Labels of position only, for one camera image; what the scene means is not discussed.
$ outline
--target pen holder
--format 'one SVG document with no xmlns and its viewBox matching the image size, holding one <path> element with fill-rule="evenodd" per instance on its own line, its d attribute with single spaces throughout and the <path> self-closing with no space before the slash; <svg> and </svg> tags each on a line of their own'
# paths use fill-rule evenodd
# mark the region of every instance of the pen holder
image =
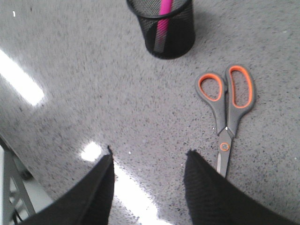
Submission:
<svg viewBox="0 0 300 225">
<path fill-rule="evenodd" d="M 127 0 L 147 50 L 161 59 L 187 53 L 195 42 L 192 0 Z"/>
</svg>

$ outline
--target gray speckled countertop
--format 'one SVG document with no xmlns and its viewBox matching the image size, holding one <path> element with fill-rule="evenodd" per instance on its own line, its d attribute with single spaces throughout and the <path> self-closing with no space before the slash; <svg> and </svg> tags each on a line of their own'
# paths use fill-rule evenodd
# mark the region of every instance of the gray speckled countertop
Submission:
<svg viewBox="0 0 300 225">
<path fill-rule="evenodd" d="M 255 80 L 257 102 L 234 139 L 228 180 L 300 222 L 298 0 L 194 0 L 196 42 L 176 60 L 147 53 L 125 0 L 0 5 L 0 49 L 45 94 L 32 106 L 0 76 L 0 133 L 51 197 L 96 163 L 80 157 L 87 144 L 109 144 L 159 218 L 191 224 L 185 153 L 198 149 L 216 166 L 218 144 L 212 111 L 194 81 L 242 63 Z M 110 224 L 136 221 L 114 201 Z"/>
</svg>

